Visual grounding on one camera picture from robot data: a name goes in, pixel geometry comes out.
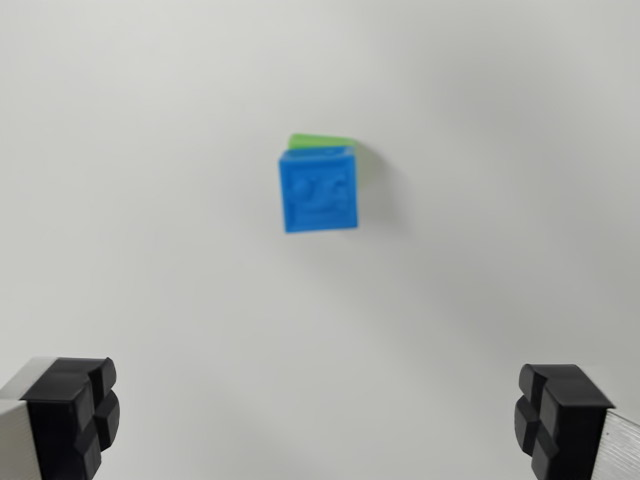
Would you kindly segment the black silver gripper right finger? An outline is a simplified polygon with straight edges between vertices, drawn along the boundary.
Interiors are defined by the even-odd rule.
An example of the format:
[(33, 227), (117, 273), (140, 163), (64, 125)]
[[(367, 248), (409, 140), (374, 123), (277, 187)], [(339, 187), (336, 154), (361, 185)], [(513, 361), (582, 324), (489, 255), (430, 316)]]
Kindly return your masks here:
[(525, 364), (514, 431), (536, 478), (637, 479), (639, 424), (575, 364)]

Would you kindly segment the black silver gripper left finger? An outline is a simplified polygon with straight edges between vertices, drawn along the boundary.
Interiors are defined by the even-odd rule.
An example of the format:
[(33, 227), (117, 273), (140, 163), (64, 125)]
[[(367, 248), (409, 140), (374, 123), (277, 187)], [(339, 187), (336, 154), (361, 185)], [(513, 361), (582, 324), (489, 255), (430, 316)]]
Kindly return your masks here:
[(116, 438), (110, 358), (35, 357), (1, 387), (1, 477), (95, 477)]

